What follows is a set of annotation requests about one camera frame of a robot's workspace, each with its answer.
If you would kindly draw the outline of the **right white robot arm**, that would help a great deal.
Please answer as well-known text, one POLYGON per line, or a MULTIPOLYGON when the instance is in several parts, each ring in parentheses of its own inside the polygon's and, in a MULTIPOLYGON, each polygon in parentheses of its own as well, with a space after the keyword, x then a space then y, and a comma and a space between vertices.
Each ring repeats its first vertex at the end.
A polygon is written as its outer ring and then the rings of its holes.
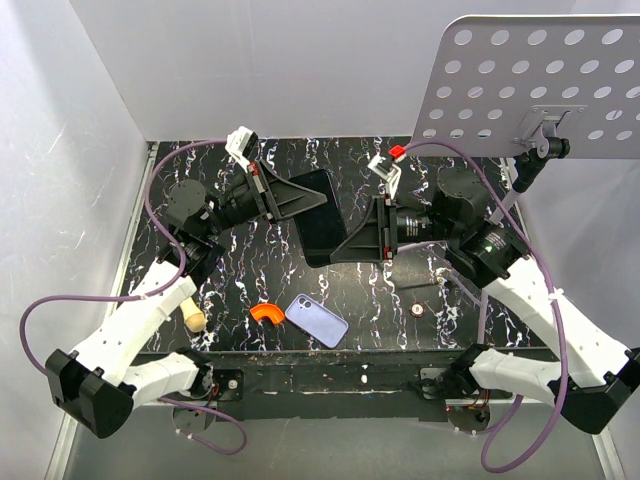
POLYGON ((475 397, 501 390, 551 406, 579 430, 598 434, 639 386, 639 351, 602 332, 561 293, 550 293, 525 243, 487 221, 489 192, 465 168, 441 171, 430 205, 386 196, 371 199, 358 227, 331 254, 333 263, 380 263, 399 245, 443 241, 453 269, 510 309, 555 354, 568 359, 567 392, 561 364, 507 355, 474 344, 433 379, 418 385, 431 398, 475 397))

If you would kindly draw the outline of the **lavender phone case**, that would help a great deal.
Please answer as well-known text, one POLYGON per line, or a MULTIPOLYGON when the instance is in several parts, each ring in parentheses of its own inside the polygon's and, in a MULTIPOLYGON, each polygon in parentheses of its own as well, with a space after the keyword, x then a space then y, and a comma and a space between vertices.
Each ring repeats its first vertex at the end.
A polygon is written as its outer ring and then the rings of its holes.
POLYGON ((305 294, 299 294, 285 310, 286 319, 313 337, 324 347, 336 348, 346 335, 349 324, 305 294))

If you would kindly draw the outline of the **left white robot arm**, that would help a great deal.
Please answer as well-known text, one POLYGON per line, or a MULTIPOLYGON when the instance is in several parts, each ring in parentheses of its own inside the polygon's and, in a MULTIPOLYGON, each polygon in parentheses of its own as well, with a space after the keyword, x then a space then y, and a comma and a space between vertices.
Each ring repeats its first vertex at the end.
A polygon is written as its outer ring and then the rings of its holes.
POLYGON ((145 366, 134 365, 134 359, 213 273, 225 252, 217 235, 257 217, 288 220, 326 201, 323 193, 281 178, 263 162, 250 163, 221 198, 193 179, 174 185, 166 219, 175 243, 163 247, 135 289, 135 300, 122 302, 70 352, 57 349, 47 358, 54 404, 104 439, 147 402, 174 392, 205 398, 214 368, 203 355, 181 348, 145 366))

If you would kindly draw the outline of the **black phone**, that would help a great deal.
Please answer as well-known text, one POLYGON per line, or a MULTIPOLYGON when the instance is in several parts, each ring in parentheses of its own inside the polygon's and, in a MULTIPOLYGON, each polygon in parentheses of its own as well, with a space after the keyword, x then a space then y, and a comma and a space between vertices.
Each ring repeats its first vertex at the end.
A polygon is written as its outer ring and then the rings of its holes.
POLYGON ((296 215, 294 222, 307 265, 320 268, 331 263, 331 254, 347 237, 347 229, 329 173, 315 170, 292 177, 296 185, 326 196, 327 202, 296 215))

